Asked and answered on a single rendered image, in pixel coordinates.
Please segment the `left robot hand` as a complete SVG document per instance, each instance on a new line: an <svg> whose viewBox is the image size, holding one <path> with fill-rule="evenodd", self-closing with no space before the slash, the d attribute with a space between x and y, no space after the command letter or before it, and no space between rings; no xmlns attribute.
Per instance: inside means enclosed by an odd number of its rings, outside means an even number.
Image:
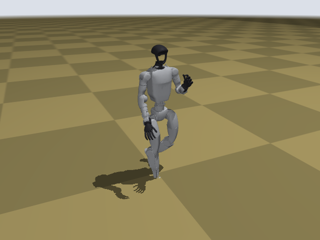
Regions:
<svg viewBox="0 0 320 240"><path fill-rule="evenodd" d="M191 77L188 74L186 74L186 75L183 74L183 78L184 78L184 81L183 81L183 84L181 86L184 89L183 92L186 92L187 89L193 84L193 81L192 81Z"/></svg>

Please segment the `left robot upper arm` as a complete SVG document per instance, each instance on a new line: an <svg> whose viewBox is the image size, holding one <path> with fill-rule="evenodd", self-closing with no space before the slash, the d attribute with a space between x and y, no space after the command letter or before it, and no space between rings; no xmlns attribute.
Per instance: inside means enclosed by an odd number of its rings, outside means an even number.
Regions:
<svg viewBox="0 0 320 240"><path fill-rule="evenodd" d="M179 87L181 87L181 80L180 80L180 76L179 76L179 71L177 68L175 67L170 67L171 70L172 70L172 80L173 80L173 83L175 84L175 91L177 92L177 94L180 94L179 93Z"/></svg>

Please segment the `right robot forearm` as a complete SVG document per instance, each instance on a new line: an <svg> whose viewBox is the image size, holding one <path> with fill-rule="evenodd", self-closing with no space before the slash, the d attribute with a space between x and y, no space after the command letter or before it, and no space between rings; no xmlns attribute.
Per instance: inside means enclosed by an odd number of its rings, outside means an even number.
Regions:
<svg viewBox="0 0 320 240"><path fill-rule="evenodd" d="M140 95L138 97L138 106L141 110L141 113L142 113L141 116L142 116L144 122L149 121L150 114L148 113L147 104L144 103L144 97L142 95Z"/></svg>

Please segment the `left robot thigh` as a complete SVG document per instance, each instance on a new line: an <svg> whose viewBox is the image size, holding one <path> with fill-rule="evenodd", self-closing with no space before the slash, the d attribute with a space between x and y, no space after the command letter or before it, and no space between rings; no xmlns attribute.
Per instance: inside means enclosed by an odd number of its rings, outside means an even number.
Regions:
<svg viewBox="0 0 320 240"><path fill-rule="evenodd" d="M166 136L163 139L163 143L165 146L169 147L170 145L173 144L175 141L177 134L178 134L178 129L179 129L179 124L178 124L178 117L177 114L171 110L167 109L167 131L168 131L168 136Z"/></svg>

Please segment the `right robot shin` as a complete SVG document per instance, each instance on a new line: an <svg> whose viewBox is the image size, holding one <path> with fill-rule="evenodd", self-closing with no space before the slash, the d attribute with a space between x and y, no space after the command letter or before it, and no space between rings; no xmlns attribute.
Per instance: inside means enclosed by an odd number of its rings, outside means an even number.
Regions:
<svg viewBox="0 0 320 240"><path fill-rule="evenodd" d="M149 163L149 167L152 170L153 177L158 179L159 177L159 152L156 153L156 155L153 153L153 150L149 149L146 152L147 154L147 160Z"/></svg>

